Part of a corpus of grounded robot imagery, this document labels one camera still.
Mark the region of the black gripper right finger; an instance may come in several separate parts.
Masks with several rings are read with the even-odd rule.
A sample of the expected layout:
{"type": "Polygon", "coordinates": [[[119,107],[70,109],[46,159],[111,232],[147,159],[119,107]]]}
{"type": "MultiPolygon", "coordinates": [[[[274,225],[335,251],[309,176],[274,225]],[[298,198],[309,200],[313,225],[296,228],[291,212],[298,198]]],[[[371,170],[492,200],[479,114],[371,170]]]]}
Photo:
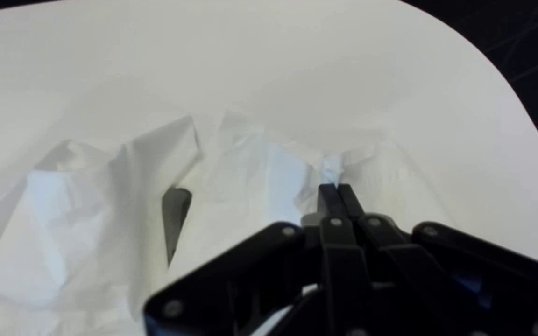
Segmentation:
{"type": "Polygon", "coordinates": [[[362,210],[360,202],[356,200],[354,191],[348,185],[341,185],[339,195],[341,195],[341,204],[343,204],[343,215],[350,223],[362,223],[363,221],[363,210],[362,210]]]}

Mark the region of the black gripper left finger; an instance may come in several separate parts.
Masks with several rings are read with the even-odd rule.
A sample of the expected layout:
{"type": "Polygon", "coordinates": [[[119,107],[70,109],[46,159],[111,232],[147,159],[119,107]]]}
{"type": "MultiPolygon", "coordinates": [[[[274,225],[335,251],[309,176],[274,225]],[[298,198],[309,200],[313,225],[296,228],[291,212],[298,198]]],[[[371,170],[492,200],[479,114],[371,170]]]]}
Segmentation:
{"type": "Polygon", "coordinates": [[[317,189],[317,223],[341,226],[345,221],[345,206],[335,185],[320,185],[317,189]]]}

